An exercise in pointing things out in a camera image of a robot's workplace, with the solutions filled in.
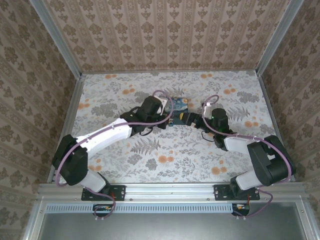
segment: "wall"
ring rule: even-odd
[[[0,239],[19,239],[75,85],[28,0],[0,1]]]
[[[254,69],[288,0],[45,0],[82,71]]]
[[[306,0],[262,76],[297,178],[320,221],[320,1]]]

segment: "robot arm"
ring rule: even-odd
[[[64,136],[53,157],[52,165],[57,169],[63,157],[73,146],[85,139],[89,139],[78,146],[73,153],[68,156],[61,168],[60,174],[70,186],[80,184],[96,193],[102,192],[108,194],[110,188],[109,182],[100,173],[88,169],[88,159],[113,143],[141,133],[148,127],[145,125],[127,125],[126,123],[156,123],[164,120],[166,116],[163,115],[163,112],[166,103],[166,99],[157,96],[148,96],[140,107],[135,107],[123,113],[120,118],[97,131],[78,137],[72,137],[70,134]],[[103,129],[118,124],[123,125],[96,134]],[[165,129],[166,122],[156,126]]]
[[[224,151],[238,152],[250,156],[253,170],[235,176],[230,180],[230,191],[232,191],[234,198],[238,198],[241,195],[245,195],[245,198],[247,198],[247,190],[260,186],[270,186],[288,176],[288,167],[276,151],[269,148],[263,142],[237,137],[236,132],[233,132],[229,128],[228,116],[224,109],[216,108],[211,110],[210,106],[205,106],[204,117],[206,118],[206,122],[214,130],[235,136],[225,136],[212,132],[205,125],[201,114],[184,113],[180,116],[186,125],[202,129],[206,133],[212,132],[214,134],[214,143],[218,148]],[[283,153],[289,162],[293,175],[296,172],[296,167],[278,137],[270,135],[264,140]]]

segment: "wallpaper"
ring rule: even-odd
[[[255,69],[289,0],[45,0],[83,72]]]
[[[255,71],[206,71],[90,74],[86,76],[72,134],[83,136],[120,114],[141,106],[155,90],[188,99],[189,112],[201,113],[201,101],[213,94],[224,108],[230,128],[267,137],[275,134]],[[229,181],[252,169],[249,156],[218,149],[200,129],[155,127],[112,144],[94,155],[88,167],[112,183],[186,183]],[[212,134],[203,134],[212,141]]]
[[[75,79],[28,0],[0,1],[0,239],[20,239]]]
[[[304,1],[263,79],[320,225],[320,1]]]

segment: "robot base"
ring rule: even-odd
[[[110,197],[114,198],[116,201],[124,201],[125,196],[126,196],[126,186],[125,185],[111,185],[108,189],[108,193]],[[82,195],[81,195],[81,200],[82,201],[110,201],[109,198],[105,196],[99,196],[92,194],[85,188],[82,190]]]
[[[248,200],[248,196],[250,197],[250,201],[252,200],[260,200],[259,192],[255,187],[252,187],[248,190],[244,190],[236,196],[233,194],[233,191],[230,187],[230,184],[217,184],[213,185],[214,188],[214,198],[216,201],[229,201],[229,200]]]

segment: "floral tablecloth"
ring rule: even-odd
[[[252,70],[87,75],[72,135],[82,136],[110,124],[140,106],[155,90],[187,98],[189,112],[196,113],[201,113],[201,101],[219,94],[215,106],[226,110],[234,132],[259,137],[275,134]],[[205,141],[200,130],[175,125],[119,141],[92,157],[88,167],[112,183],[185,183],[229,181],[252,164],[249,156],[220,150]]]

